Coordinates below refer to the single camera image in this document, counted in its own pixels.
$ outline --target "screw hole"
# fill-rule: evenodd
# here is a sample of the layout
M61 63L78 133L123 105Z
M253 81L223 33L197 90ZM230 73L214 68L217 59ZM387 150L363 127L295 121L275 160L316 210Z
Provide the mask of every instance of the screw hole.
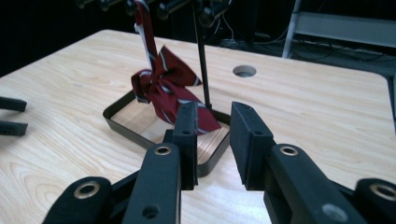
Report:
M297 156L298 151L293 147L281 147L280 151L287 156Z
M154 150L155 154L159 156L164 156L169 154L172 151L170 147L158 147Z
M96 181L88 181L76 188L74 196L78 199L91 198L99 191L100 185Z

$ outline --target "light wood tabletop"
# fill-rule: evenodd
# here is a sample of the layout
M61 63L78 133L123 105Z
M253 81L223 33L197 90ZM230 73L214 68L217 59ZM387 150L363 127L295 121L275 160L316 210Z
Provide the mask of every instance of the light wood tabletop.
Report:
M195 44L156 38L200 75ZM256 109L277 143L304 149L346 187L364 177L396 183L396 138L387 81L379 75L206 47L213 108ZM238 65L253 77L237 77ZM145 151L112 131L104 109L148 68L140 36L102 31L0 79L0 95L27 102L0 120L27 122L26 135L0 136L0 223L40 223L67 186L85 176L112 183L139 170ZM202 87L190 90L204 100ZM226 150L194 191L182 191L181 223L269 223L262 192L245 191Z

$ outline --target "cloth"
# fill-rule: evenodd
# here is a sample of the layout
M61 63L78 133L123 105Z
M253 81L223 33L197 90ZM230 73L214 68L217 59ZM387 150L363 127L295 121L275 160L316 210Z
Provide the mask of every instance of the cloth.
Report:
M156 115L171 124L175 124L181 105L196 102L198 134L219 129L220 125L211 111L185 88L201 85L201 80L167 47L157 53L149 6L144 0L134 2L137 6L135 29L142 36L150 65L150 69L143 69L131 77L137 100L143 103L152 102Z

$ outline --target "red necktie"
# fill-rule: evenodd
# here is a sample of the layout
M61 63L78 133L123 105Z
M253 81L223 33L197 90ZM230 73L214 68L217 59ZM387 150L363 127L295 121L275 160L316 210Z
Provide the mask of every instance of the red necktie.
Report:
M152 102L157 116L171 124L175 124L177 111L181 105L196 102L198 133L209 133L219 129L219 123L210 110L185 88L201 85L201 80L166 47L157 54L149 6L144 0L134 2L138 9L135 13L135 29L142 36L151 66L151 69L143 69L131 78L137 100L144 103Z

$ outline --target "black tray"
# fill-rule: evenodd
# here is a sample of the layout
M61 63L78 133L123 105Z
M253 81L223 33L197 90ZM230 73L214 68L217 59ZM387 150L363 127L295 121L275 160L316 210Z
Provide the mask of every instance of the black tray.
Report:
M135 95L133 91L129 91L124 96L122 96L118 101L110 105L108 108L105 109L103 112L103 117L105 117L108 126L115 131L116 133L121 134L122 136L128 138L129 140L135 142L139 146L148 149L149 147L153 146L155 143L148 140L146 137L140 135L139 133L135 133L132 130L122 126L121 124L117 123L115 120L111 119L115 114L117 114L120 110L122 110L125 106L135 100ZM230 126L231 117L229 115L223 114L219 111L212 110L213 115L215 118L228 126ZM197 173L198 177L203 177L213 170L213 168L218 163L220 157L224 153L225 149L230 145L230 132L227 132L225 136L220 141L219 145L210 156L210 158L203 164L198 164Z

